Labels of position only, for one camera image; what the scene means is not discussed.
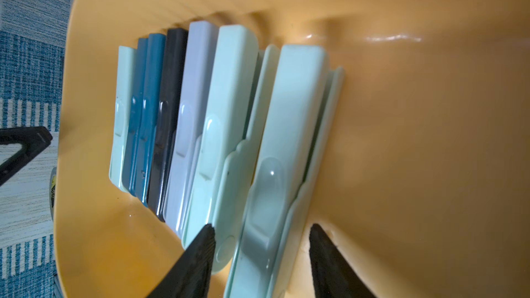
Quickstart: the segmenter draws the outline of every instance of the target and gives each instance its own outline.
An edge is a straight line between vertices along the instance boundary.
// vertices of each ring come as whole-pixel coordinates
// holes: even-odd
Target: floor
[[[52,297],[49,179],[57,163],[70,0],[0,0],[0,125],[45,126],[51,145],[0,187],[0,296]],[[0,160],[14,152],[0,149]]]

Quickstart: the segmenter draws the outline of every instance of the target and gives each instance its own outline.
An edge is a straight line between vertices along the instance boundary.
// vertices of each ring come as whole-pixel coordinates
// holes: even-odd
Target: rug
[[[51,145],[0,187],[0,296],[52,297],[49,178],[57,165],[70,0],[0,0],[0,125],[45,126]],[[5,159],[13,152],[0,150]]]

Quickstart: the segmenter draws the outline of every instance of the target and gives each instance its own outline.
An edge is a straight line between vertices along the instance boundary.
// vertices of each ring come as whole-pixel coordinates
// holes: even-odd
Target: orange tub
[[[320,44],[346,78],[306,224],[380,298],[530,296],[530,0],[75,0],[55,209],[69,297],[145,297],[182,253],[110,183],[118,46],[190,21]],[[222,295],[228,267],[212,278]],[[313,295],[307,235],[286,297]]]

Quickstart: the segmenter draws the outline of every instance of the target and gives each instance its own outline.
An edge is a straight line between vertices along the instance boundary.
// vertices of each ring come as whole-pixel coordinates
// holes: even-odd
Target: blue clip
[[[132,82],[132,96],[130,101],[129,128],[123,156],[123,170],[121,181],[123,187],[134,196],[134,181],[136,177],[136,150],[138,149],[138,131],[142,122],[142,100],[144,98],[145,60],[147,58],[147,38],[138,40],[136,49],[136,63],[134,80]]]
[[[153,148],[155,144],[158,95],[162,78],[165,36],[150,34],[147,43],[145,64],[144,99],[142,103],[142,123],[140,124],[138,151],[136,155],[135,195],[147,206],[147,189]]]

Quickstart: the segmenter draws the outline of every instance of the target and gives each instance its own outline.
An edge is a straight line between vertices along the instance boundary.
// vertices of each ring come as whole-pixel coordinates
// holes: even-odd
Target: white floor
[[[0,187],[0,247],[53,233],[49,179],[57,166],[59,132],[51,135],[51,145]],[[12,154],[13,147],[0,147],[0,161]]]

